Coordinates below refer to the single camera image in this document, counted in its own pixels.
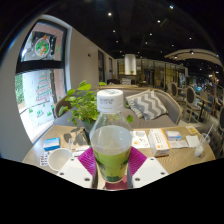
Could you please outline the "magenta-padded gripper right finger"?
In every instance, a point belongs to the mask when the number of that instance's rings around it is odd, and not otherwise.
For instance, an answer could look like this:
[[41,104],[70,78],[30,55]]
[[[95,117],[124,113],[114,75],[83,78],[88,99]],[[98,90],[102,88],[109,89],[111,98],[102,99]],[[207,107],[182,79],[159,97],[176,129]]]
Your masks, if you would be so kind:
[[140,188],[168,175],[155,157],[146,157],[132,147],[128,162],[128,187]]

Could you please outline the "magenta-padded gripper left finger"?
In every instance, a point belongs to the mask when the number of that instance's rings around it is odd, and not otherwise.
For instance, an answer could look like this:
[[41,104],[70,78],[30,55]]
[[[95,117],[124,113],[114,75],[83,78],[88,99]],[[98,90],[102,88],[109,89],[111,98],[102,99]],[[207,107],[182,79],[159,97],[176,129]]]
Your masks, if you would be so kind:
[[70,158],[57,175],[84,188],[94,188],[98,179],[96,160],[92,148],[80,156]]

